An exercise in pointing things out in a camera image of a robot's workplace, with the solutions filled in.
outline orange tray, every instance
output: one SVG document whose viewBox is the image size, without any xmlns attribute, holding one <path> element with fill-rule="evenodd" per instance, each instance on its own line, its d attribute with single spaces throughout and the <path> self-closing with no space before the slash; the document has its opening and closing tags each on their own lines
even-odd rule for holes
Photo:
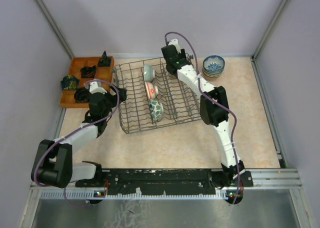
<svg viewBox="0 0 320 228">
<path fill-rule="evenodd" d="M 74 57 L 71 61 L 68 75 L 71 74 L 75 76 L 77 79 L 80 80 L 79 82 L 79 88 L 84 86 L 84 83 L 90 80 L 93 80 L 93 78 L 81 78 L 81 72 L 80 69 L 85 66 L 97 66 L 95 78 L 105 80 L 108 82 L 111 82 L 112 80 L 112 70 L 113 66 L 115 65 L 115 60 L 112 56 L 109 57 L 111 59 L 110 67 L 98 67 L 98 62 L 100 57 Z M 102 87 L 110 91 L 109 86 L 106 83 L 102 84 Z M 84 103 L 77 103 L 74 99 L 75 90 L 71 91 L 63 91 L 60 98 L 60 106 L 63 108 L 89 108 L 89 104 L 87 102 Z"/>
</svg>

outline beige tabletop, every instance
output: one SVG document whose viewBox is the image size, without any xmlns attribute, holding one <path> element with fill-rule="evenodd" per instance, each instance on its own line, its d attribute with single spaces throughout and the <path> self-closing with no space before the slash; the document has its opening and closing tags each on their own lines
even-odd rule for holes
<svg viewBox="0 0 320 228">
<path fill-rule="evenodd" d="M 137 60 L 116 59 L 115 64 Z M 226 57 L 225 61 L 219 78 L 205 78 L 226 89 L 229 107 L 238 118 L 234 140 L 239 156 L 246 168 L 280 167 L 250 58 Z M 77 128 L 87 110 L 67 109 L 60 135 Z M 234 121 L 229 117 L 231 128 Z M 203 121 L 128 135 L 120 127 L 118 112 L 99 138 L 73 155 L 73 162 L 81 161 L 97 162 L 104 168 L 221 167 L 215 135 Z"/>
</svg>

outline stacked bowl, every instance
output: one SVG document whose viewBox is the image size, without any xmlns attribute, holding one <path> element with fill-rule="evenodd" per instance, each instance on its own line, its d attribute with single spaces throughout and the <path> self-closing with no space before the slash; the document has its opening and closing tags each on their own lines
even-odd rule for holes
<svg viewBox="0 0 320 228">
<path fill-rule="evenodd" d="M 225 60 L 220 56 L 209 56 L 203 62 L 202 72 L 208 77 L 219 77 L 225 69 Z"/>
</svg>

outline white wall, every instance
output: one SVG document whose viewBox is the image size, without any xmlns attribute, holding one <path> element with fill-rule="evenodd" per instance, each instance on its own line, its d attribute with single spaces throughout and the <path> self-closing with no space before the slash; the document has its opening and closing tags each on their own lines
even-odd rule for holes
<svg viewBox="0 0 320 228">
<path fill-rule="evenodd" d="M 0 227 L 18 226 L 70 59 L 33 0 L 0 0 Z"/>
<path fill-rule="evenodd" d="M 288 164 L 320 226 L 320 3 L 291 0 L 258 58 Z"/>
<path fill-rule="evenodd" d="M 158 56 L 179 31 L 198 55 L 252 55 L 281 0 L 44 0 L 75 56 Z"/>
</svg>

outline rack wire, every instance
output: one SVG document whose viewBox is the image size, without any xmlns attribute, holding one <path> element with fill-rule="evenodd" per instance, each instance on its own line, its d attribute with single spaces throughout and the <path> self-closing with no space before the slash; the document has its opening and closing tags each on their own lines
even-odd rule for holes
<svg viewBox="0 0 320 228">
<path fill-rule="evenodd" d="M 160 121 L 152 119 L 144 82 L 144 65 L 155 70 L 153 85 L 158 86 L 156 97 L 163 105 L 164 114 Z M 115 66 L 115 82 L 127 89 L 127 100 L 119 106 L 120 126 L 127 134 L 173 126 L 200 120 L 200 100 L 176 77 L 166 70 L 162 57 L 124 63 Z"/>
</svg>

